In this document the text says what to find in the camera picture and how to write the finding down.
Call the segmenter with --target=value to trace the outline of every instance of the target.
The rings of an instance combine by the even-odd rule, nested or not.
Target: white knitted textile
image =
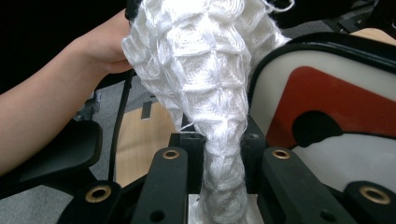
[[[201,222],[248,223],[240,156],[249,74],[285,38],[264,0],[143,0],[122,41],[143,85],[206,138]]]

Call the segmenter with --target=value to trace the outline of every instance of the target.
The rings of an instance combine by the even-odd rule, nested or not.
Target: chair armrest
[[[0,199],[88,168],[99,160],[101,149],[100,125],[72,120],[33,158],[0,177]]]

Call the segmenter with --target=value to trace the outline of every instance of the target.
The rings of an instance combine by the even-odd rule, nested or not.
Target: black cable
[[[120,127],[122,124],[123,115],[125,113],[125,107],[128,103],[129,91],[132,88],[132,77],[136,75],[136,72],[132,70],[125,76],[124,87],[122,90],[122,95],[120,99],[119,111],[116,117],[116,124],[114,125],[113,138],[111,140],[110,149],[110,161],[108,165],[108,181],[113,181],[115,163],[116,163],[116,153],[117,153],[117,143],[119,140]]]

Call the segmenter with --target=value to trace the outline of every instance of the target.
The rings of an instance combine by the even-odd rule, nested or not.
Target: metal grommet
[[[166,158],[167,160],[176,159],[178,156],[180,156],[180,153],[173,149],[166,150],[163,153],[163,157]]]
[[[289,152],[285,151],[285,150],[281,150],[281,149],[277,149],[273,151],[273,156],[277,157],[278,159],[281,160],[286,160],[288,158],[290,158],[290,154]]]
[[[111,188],[108,185],[100,185],[90,189],[85,195],[85,200],[89,203],[99,203],[108,198],[110,194]]]
[[[388,196],[388,194],[380,189],[376,189],[370,186],[363,186],[359,189],[359,192],[361,193],[361,195],[364,196],[364,198],[372,201],[373,203],[390,203],[390,197]]]

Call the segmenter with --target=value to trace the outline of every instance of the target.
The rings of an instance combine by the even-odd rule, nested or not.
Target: wooden surface
[[[391,45],[396,45],[396,40],[393,39],[390,35],[388,35],[387,33],[383,32],[381,30],[374,29],[374,28],[362,29],[355,33],[352,33],[352,35],[356,35],[356,36],[360,36],[360,37],[364,37],[364,38],[368,38],[368,39],[373,39],[373,40],[384,42],[384,43],[391,44]]]
[[[117,182],[125,187],[149,171],[158,150],[167,147],[175,126],[159,103],[151,106],[149,119],[141,119],[142,108],[126,113],[120,128],[116,155]]]

